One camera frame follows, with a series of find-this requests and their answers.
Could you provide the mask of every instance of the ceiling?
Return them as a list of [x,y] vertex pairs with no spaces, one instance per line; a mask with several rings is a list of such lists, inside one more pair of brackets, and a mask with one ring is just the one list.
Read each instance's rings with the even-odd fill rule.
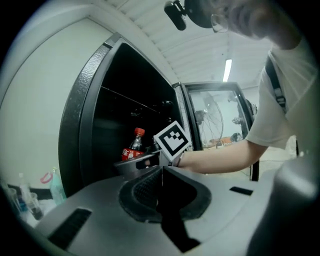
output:
[[271,47],[268,40],[252,40],[232,32],[214,34],[188,17],[186,30],[179,31],[164,12],[166,0],[105,1],[153,42],[180,82],[222,81],[225,61],[232,59],[229,81],[242,89],[258,85]]

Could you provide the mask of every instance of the black refrigerator door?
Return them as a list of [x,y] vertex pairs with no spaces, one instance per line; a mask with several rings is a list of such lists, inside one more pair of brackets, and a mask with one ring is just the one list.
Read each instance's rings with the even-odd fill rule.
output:
[[115,33],[85,64],[64,107],[58,156],[67,197],[119,175],[114,163],[122,160],[135,128],[145,130],[147,148],[174,121],[182,125],[175,90],[148,58]]
[[[219,150],[247,136],[254,121],[253,110],[237,83],[177,83],[173,88],[194,151]],[[243,170],[217,175],[258,181],[259,161]]]

